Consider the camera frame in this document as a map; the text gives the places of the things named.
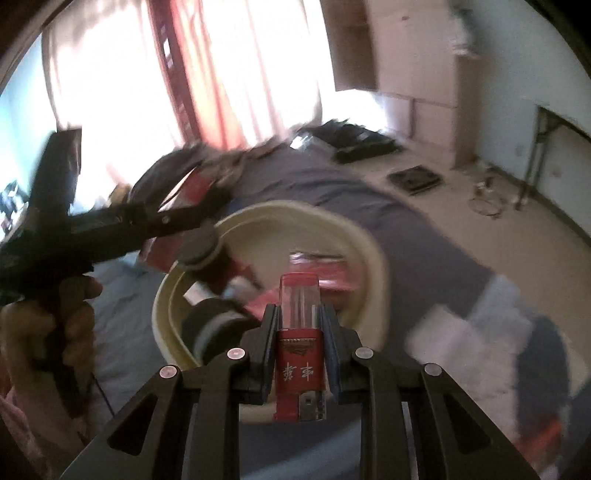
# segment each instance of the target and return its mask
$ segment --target bed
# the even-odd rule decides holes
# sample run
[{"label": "bed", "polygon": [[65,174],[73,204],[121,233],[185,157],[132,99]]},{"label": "bed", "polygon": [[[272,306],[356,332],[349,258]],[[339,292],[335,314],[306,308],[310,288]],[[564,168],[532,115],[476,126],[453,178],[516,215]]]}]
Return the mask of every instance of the bed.
[{"label": "bed", "polygon": [[[383,348],[395,362],[440,363],[539,471],[552,478],[591,430],[584,362],[550,319],[508,279],[479,265],[421,214],[314,151],[283,146],[248,163],[228,212],[298,200],[364,227],[389,263],[391,305]],[[115,410],[164,360],[151,331],[163,275],[115,260],[96,267],[95,374]],[[92,393],[95,431],[110,418]],[[355,479],[359,409],[328,405],[325,422],[241,426],[243,479]],[[316,446],[323,442],[322,452]]]}]

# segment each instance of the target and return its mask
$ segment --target hand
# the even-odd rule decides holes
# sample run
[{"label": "hand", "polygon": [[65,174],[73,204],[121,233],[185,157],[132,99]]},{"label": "hand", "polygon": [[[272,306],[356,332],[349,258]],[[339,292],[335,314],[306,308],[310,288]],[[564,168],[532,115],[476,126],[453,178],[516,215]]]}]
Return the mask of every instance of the hand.
[{"label": "hand", "polygon": [[[86,298],[100,295],[102,286],[88,277]],[[0,347],[17,402],[23,410],[31,430],[37,437],[57,445],[73,455],[82,448],[77,427],[61,403],[53,376],[33,368],[33,344],[39,344],[56,327],[55,318],[45,312],[36,301],[20,301],[7,305],[0,312]],[[63,362],[79,375],[92,372],[94,312],[82,303],[64,321],[68,344]]]}]

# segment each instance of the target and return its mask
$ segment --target tiled floor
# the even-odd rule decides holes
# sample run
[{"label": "tiled floor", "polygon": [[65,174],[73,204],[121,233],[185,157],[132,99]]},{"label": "tiled floor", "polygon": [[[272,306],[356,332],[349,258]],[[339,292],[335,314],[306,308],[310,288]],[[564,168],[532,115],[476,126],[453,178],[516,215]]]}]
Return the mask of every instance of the tiled floor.
[{"label": "tiled floor", "polygon": [[[409,197],[386,180],[390,171],[417,164],[444,175],[445,184]],[[499,219],[478,215],[468,207],[473,192],[468,175],[430,164],[409,151],[363,160],[349,168],[422,211],[473,258],[514,281],[591,365],[591,248],[549,210],[530,201],[522,212],[509,207]],[[507,199],[517,193],[502,178],[495,187]]]}]

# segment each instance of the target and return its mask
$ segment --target cable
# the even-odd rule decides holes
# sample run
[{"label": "cable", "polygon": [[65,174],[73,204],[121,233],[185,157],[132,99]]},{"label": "cable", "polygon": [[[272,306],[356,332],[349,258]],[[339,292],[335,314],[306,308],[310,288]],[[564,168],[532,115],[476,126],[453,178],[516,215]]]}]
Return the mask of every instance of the cable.
[{"label": "cable", "polygon": [[103,397],[103,400],[105,401],[105,403],[107,404],[107,408],[109,409],[109,411],[111,412],[111,416],[114,417],[115,416],[115,412],[113,410],[113,407],[111,407],[111,404],[109,403],[109,400],[107,399],[107,396],[105,395],[105,391],[102,389],[102,387],[100,386],[99,381],[96,379],[95,375],[92,374],[92,380],[95,381],[96,384],[96,388],[99,389],[99,392],[101,394],[101,396]]}]

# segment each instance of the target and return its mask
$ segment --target red cylindrical object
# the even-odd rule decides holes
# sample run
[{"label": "red cylindrical object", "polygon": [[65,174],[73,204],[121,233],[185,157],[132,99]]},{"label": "red cylindrical object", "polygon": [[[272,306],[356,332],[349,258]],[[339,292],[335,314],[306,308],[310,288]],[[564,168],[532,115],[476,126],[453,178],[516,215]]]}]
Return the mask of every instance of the red cylindrical object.
[{"label": "red cylindrical object", "polygon": [[289,273],[281,277],[281,326],[277,332],[278,421],[321,420],[324,411],[324,348],[317,309],[318,276]]}]

